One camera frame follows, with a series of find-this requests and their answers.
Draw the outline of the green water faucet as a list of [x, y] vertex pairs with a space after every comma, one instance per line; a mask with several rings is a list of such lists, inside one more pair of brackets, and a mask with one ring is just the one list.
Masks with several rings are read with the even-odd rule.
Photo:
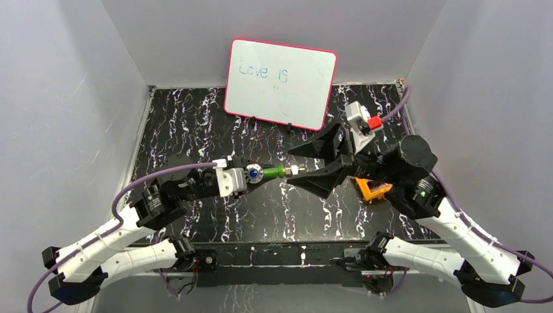
[[286, 176], [286, 170], [283, 166], [263, 168], [259, 164], [249, 164], [245, 168], [245, 177], [247, 183], [258, 184], [264, 179], [281, 179]]

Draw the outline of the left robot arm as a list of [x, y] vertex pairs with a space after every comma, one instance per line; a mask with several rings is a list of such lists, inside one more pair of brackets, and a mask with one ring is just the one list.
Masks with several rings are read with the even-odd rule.
[[183, 237], [128, 250], [184, 215], [182, 204], [220, 194], [218, 178], [226, 160], [166, 166], [127, 185], [112, 203], [113, 217], [75, 243], [42, 252], [50, 295], [61, 304], [76, 305], [123, 278], [165, 268], [187, 271], [195, 253]]

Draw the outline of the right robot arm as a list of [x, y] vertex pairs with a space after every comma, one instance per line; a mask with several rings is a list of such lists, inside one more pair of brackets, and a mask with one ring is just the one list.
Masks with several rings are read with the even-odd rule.
[[368, 134], [350, 131], [342, 139], [340, 125], [290, 149], [290, 154], [324, 161], [324, 167], [288, 179], [290, 185], [321, 198], [347, 177], [388, 183], [385, 199], [401, 214], [432, 230], [452, 252], [413, 245], [378, 232], [353, 256], [336, 259], [349, 270], [401, 267], [435, 276], [458, 286], [465, 296], [490, 308], [519, 303], [524, 284], [519, 276], [531, 270], [531, 254], [500, 249], [483, 229], [457, 211], [442, 184], [432, 176], [437, 156], [418, 135], [408, 135], [383, 151], [368, 147]]

